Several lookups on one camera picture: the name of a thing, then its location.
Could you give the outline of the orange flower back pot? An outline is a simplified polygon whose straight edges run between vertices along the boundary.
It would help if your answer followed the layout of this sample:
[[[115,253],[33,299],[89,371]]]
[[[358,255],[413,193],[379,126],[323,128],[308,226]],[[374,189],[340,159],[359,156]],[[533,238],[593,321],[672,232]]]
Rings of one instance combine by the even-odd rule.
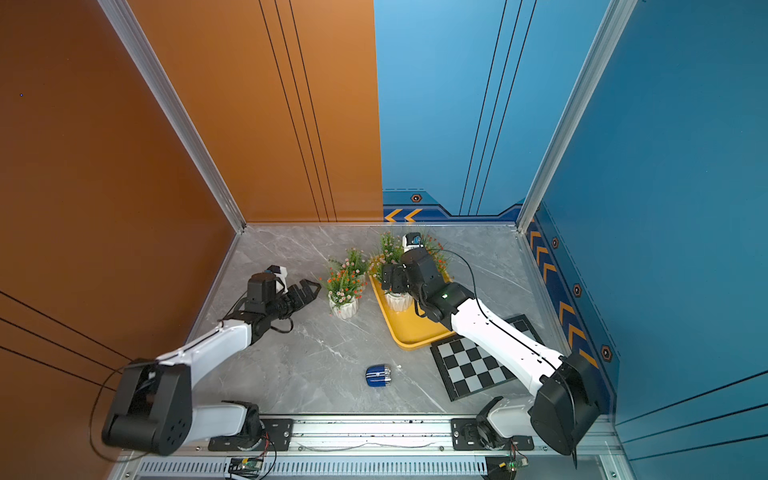
[[[328,264],[326,288],[329,307],[338,319],[349,320],[356,315],[367,285],[368,258],[360,249],[351,247],[343,258],[331,258]]]

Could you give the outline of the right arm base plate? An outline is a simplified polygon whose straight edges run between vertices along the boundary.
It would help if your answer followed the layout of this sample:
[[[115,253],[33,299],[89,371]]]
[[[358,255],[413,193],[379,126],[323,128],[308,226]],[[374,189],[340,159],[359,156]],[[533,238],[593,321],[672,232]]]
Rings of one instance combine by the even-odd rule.
[[[450,421],[453,449],[456,451],[501,451],[514,447],[517,451],[535,449],[532,436],[514,435],[502,438],[486,422],[475,418],[454,418]]]

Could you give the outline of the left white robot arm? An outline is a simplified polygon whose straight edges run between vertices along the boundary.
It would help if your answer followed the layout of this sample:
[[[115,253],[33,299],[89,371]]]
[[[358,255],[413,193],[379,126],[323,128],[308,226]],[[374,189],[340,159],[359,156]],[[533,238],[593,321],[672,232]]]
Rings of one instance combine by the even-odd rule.
[[[235,354],[249,348],[278,320],[319,296],[319,283],[302,279],[290,285],[287,270],[272,265],[252,275],[245,295],[218,325],[190,343],[154,359],[126,365],[101,431],[110,447],[169,456],[182,446],[210,439],[235,450],[266,443],[266,429],[257,405],[223,401],[197,406],[196,384]]]

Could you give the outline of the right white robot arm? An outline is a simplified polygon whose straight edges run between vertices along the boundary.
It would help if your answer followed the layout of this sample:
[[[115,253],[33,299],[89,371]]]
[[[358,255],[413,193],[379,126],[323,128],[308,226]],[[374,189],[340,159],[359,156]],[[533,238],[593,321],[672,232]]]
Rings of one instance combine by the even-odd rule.
[[[509,447],[528,419],[546,446],[576,457],[577,446],[601,413],[600,388],[592,364],[577,352],[564,356],[509,325],[477,297],[474,289],[447,281],[421,242],[403,238],[400,261],[382,267],[386,285],[408,293],[417,316],[474,342],[526,388],[527,401],[496,397],[476,417],[479,444]]]

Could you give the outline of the red flower white pot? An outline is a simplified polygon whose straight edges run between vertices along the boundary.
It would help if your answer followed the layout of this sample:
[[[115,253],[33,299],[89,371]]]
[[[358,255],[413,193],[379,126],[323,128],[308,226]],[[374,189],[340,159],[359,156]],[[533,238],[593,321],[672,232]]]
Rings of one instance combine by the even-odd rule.
[[[431,258],[435,261],[436,266],[440,274],[445,278],[449,278],[447,270],[448,260],[444,254],[444,248],[442,244],[429,234],[422,235],[422,246],[427,250]]]

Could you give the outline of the pink flower back pot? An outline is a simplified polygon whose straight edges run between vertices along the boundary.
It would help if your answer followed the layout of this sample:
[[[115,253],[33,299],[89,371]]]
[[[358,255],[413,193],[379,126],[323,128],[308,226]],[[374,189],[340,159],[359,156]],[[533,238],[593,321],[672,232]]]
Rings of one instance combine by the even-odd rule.
[[[401,262],[403,253],[402,239],[385,232],[380,238],[379,252],[374,255],[369,267],[370,275],[378,282],[389,308],[394,312],[404,312],[413,303]]]

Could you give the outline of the yellow plastic tray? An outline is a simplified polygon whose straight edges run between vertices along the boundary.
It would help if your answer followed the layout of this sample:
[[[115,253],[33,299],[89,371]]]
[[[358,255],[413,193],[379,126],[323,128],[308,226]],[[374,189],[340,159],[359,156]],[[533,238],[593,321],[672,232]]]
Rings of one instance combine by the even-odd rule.
[[[449,337],[451,330],[440,323],[429,320],[426,316],[420,316],[415,308],[414,298],[410,308],[404,312],[392,311],[381,291],[378,282],[370,275],[373,291],[385,323],[395,343],[403,350],[416,350],[431,343]]]

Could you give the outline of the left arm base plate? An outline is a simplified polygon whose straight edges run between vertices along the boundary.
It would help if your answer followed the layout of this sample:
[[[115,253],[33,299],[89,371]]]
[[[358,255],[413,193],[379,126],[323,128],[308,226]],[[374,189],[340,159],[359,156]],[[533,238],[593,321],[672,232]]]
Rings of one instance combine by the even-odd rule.
[[[250,432],[248,428],[253,425],[254,422],[247,423],[244,430],[237,435],[211,438],[207,449],[212,452],[257,453],[265,450],[284,452],[289,449],[294,426],[293,419],[261,417],[255,432]]]

